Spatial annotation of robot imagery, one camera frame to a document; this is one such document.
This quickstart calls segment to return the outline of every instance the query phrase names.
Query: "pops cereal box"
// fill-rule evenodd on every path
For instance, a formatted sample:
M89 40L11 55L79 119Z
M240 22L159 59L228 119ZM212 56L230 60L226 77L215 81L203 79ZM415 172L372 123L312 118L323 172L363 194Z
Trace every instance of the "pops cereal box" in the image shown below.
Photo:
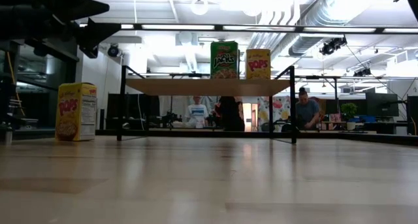
M58 140L94 139L97 89L92 84L62 84L58 90L55 137Z
M246 54L247 80L269 80L271 76L270 62L269 49L248 49Z
M213 42L210 45L210 78L238 78L238 43Z

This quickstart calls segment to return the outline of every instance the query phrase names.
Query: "light wood floor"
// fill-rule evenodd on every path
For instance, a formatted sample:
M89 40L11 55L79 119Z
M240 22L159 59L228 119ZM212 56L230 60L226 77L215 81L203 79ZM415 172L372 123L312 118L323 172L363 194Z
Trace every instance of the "light wood floor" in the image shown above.
M0 223L418 223L418 150L140 138L0 147Z

